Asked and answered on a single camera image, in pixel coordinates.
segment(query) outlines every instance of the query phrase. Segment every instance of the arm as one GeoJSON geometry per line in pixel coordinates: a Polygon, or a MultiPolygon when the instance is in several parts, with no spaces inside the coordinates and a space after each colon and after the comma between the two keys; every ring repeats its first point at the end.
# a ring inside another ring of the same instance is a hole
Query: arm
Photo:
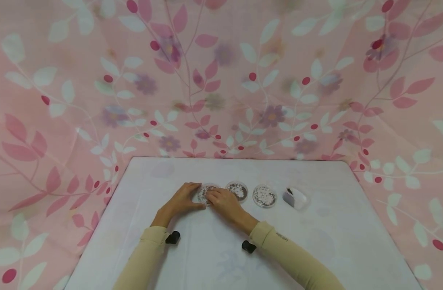
{"type": "Polygon", "coordinates": [[[145,290],[163,254],[165,240],[169,236],[166,228],[173,217],[191,210],[204,209],[190,197],[200,183],[185,183],[160,210],[154,221],[145,229],[138,245],[118,277],[113,290],[145,290]]]}
{"type": "Polygon", "coordinates": [[[272,257],[305,290],[345,290],[336,276],[306,250],[276,233],[266,222],[258,222],[225,189],[207,193],[213,208],[228,222],[250,236],[253,244],[272,257]]]}
{"type": "Polygon", "coordinates": [[[266,222],[258,223],[250,238],[305,290],[344,290],[337,277],[295,242],[278,234],[266,222]]]}

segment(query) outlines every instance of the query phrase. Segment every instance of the person's right hand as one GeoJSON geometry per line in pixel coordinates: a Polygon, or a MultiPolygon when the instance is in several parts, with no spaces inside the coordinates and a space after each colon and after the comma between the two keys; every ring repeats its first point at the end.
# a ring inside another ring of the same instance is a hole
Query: person's right hand
{"type": "Polygon", "coordinates": [[[207,201],[227,222],[250,235],[258,220],[247,213],[239,204],[234,193],[224,188],[214,188],[206,193],[207,201]]]}

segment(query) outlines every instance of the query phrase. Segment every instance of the gray granules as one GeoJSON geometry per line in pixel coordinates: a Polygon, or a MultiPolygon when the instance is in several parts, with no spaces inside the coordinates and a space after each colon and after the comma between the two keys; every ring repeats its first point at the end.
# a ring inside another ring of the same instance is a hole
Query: gray granules
{"type": "Polygon", "coordinates": [[[205,195],[207,194],[207,191],[210,191],[211,189],[215,189],[218,187],[219,187],[218,185],[213,183],[202,184],[202,186],[199,187],[199,190],[197,190],[197,199],[199,200],[199,202],[209,207],[210,203],[207,201],[205,195]]]}
{"type": "Polygon", "coordinates": [[[228,183],[226,189],[234,193],[239,202],[244,201],[247,198],[247,187],[245,186],[245,184],[239,181],[232,181],[228,183]]]}
{"type": "Polygon", "coordinates": [[[272,207],[276,203],[276,193],[267,185],[255,187],[252,198],[259,207],[272,207]]]}

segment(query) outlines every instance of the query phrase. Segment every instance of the person's left hand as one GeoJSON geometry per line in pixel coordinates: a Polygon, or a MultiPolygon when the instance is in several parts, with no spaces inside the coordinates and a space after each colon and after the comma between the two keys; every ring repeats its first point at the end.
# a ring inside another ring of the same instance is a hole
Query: person's left hand
{"type": "Polygon", "coordinates": [[[188,211],[205,209],[204,204],[192,201],[196,189],[201,185],[201,183],[193,182],[186,182],[183,184],[175,195],[173,195],[173,197],[170,198],[160,210],[158,210],[151,226],[167,227],[174,216],[187,213],[188,211]]]}

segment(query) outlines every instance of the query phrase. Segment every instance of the hand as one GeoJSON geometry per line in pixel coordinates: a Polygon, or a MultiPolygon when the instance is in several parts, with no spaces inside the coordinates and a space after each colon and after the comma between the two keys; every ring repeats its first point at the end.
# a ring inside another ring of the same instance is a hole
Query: hand
{"type": "Polygon", "coordinates": [[[227,189],[215,188],[207,192],[207,201],[213,209],[233,226],[250,235],[258,220],[247,213],[237,201],[234,193],[227,189]]]}
{"type": "Polygon", "coordinates": [[[172,198],[157,211],[151,226],[168,227],[174,216],[187,213],[188,211],[205,209],[205,205],[192,202],[192,197],[201,183],[186,182],[172,198]]]}

